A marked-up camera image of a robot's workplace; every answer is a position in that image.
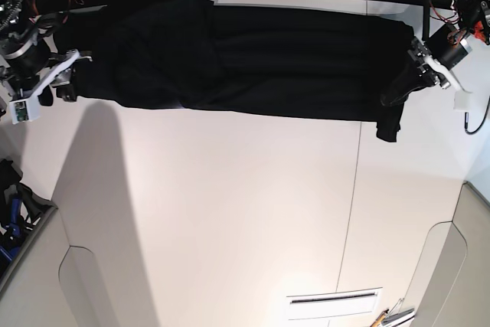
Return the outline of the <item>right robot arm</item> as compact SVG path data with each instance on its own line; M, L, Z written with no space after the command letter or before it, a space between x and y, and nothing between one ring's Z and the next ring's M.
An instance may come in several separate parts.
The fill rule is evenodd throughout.
M99 0L1 0L1 85L18 102L32 97L43 106L54 98L77 100L76 65L65 67L51 82L41 75L79 51L90 59L88 32L81 18Z

